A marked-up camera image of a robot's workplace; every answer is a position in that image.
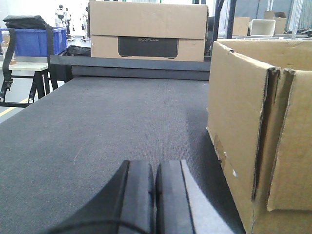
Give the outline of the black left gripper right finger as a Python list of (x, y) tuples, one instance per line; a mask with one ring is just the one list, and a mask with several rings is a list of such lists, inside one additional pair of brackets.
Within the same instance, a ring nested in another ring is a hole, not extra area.
[(157, 234), (232, 234), (205, 197), (185, 160), (160, 163), (156, 175)]

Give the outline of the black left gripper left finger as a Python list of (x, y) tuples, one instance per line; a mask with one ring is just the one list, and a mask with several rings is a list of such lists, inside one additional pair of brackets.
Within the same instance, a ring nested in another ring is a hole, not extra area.
[(154, 179), (145, 160), (125, 160), (107, 184), (48, 234), (152, 234)]

